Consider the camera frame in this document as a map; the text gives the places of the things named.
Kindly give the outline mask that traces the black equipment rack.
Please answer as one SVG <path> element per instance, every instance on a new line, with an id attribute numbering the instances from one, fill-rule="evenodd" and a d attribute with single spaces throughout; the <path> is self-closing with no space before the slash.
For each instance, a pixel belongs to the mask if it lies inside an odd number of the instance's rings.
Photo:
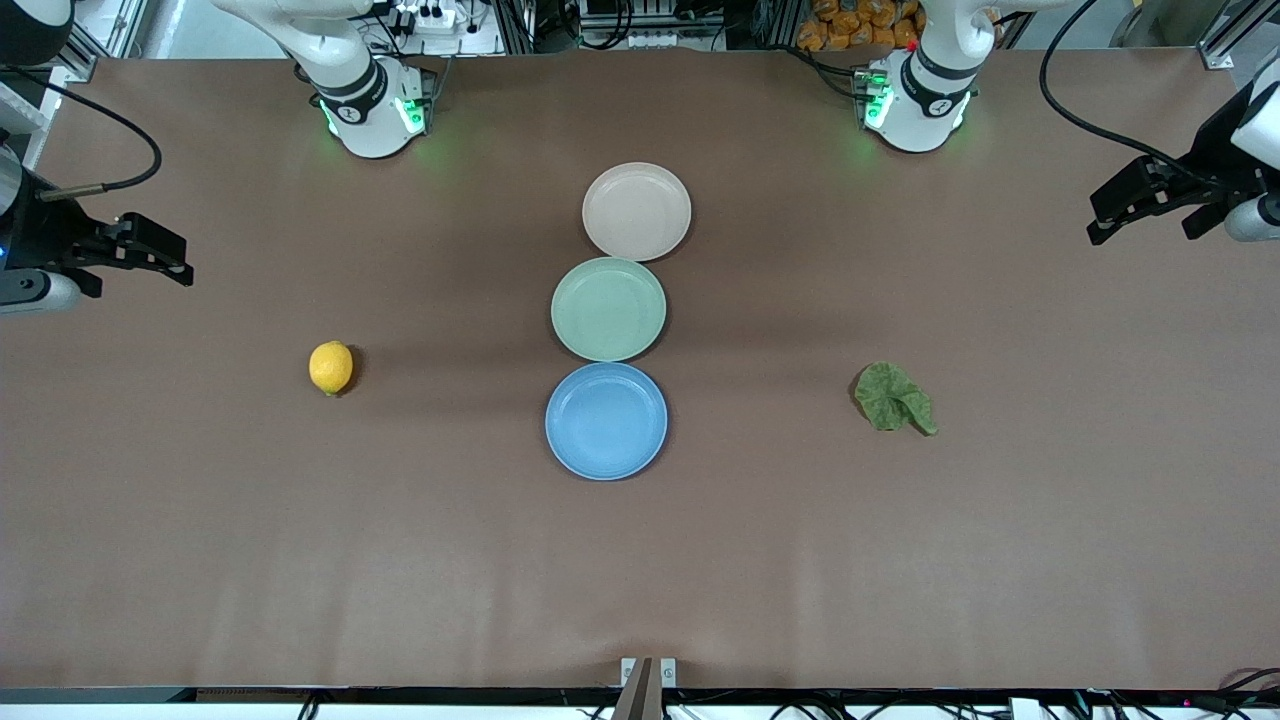
<path id="1" fill-rule="evenodd" d="M 507 55 L 792 45 L 810 0 L 483 0 Z"/>

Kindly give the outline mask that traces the metal table bracket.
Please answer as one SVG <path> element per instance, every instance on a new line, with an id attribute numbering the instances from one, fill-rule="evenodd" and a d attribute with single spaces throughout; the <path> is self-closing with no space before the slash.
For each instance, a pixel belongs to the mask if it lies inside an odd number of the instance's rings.
<path id="1" fill-rule="evenodd" d="M 673 657 L 626 657 L 620 661 L 622 682 L 609 720 L 669 720 L 664 693 L 677 688 Z"/>

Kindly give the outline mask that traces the bag of oranges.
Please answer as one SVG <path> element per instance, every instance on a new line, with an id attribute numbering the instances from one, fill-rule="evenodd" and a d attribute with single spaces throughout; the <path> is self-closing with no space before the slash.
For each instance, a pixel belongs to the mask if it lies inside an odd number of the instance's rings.
<path id="1" fill-rule="evenodd" d="M 913 49 L 925 23 L 919 0 L 806 0 L 795 45 L 806 53 L 864 45 Z"/>

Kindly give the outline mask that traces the light green plate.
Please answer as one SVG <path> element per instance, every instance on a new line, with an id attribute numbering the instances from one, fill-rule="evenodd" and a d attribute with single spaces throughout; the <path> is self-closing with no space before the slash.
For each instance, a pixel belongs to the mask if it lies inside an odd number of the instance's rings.
<path id="1" fill-rule="evenodd" d="M 668 304 L 657 275 L 636 261 L 594 258 L 568 270 L 550 300 L 557 340 L 594 363 L 646 352 L 666 328 Z"/>

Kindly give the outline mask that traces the blue plate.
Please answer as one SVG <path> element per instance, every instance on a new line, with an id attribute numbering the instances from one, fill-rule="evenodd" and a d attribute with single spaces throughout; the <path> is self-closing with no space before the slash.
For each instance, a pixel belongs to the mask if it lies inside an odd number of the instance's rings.
<path id="1" fill-rule="evenodd" d="M 552 455 L 593 482 L 644 471 L 664 448 L 668 430 L 663 391 L 626 363 L 589 363 L 571 372 L 550 392 L 544 416 Z"/>

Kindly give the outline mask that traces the aluminium frame profile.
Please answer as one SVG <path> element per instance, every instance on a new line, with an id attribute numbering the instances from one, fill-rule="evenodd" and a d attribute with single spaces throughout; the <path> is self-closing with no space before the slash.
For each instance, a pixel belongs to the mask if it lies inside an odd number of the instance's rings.
<path id="1" fill-rule="evenodd" d="M 52 61 L 78 81 L 88 81 L 104 58 L 136 59 L 157 0 L 72 0 L 73 26 Z"/>
<path id="2" fill-rule="evenodd" d="M 1196 42 L 1206 70 L 1234 67 L 1233 50 L 1280 14 L 1280 0 L 1210 0 L 1212 19 Z"/>

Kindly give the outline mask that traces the white power strip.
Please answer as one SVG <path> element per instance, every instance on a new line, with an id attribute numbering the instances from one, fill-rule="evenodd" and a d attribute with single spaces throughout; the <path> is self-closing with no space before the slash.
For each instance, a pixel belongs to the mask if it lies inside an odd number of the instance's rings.
<path id="1" fill-rule="evenodd" d="M 462 0 L 389 0 L 396 27 L 407 35 L 470 32 L 472 14 Z"/>

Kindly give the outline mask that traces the green lettuce leaf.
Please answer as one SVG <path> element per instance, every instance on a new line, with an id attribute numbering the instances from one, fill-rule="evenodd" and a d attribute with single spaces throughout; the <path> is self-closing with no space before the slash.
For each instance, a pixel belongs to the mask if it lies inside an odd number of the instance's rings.
<path id="1" fill-rule="evenodd" d="M 865 366 L 852 384 L 852 400 L 877 430 L 914 427 L 925 437 L 940 432 L 932 397 L 892 363 Z"/>

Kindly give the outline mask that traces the beige plate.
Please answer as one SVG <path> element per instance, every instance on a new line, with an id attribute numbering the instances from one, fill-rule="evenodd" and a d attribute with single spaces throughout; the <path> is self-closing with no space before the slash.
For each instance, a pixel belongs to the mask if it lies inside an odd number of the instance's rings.
<path id="1" fill-rule="evenodd" d="M 590 183 L 581 219 L 603 254 L 649 263 L 685 241 L 692 224 L 692 197 L 673 172 L 630 161 L 604 170 Z"/>

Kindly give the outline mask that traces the yellow lemon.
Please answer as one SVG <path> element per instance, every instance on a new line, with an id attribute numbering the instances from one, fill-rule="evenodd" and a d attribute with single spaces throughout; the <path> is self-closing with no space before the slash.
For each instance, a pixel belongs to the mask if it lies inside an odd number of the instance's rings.
<path id="1" fill-rule="evenodd" d="M 349 347 L 333 340 L 316 346 L 308 357 L 308 378 L 326 397 L 344 392 L 355 374 L 355 356 Z"/>

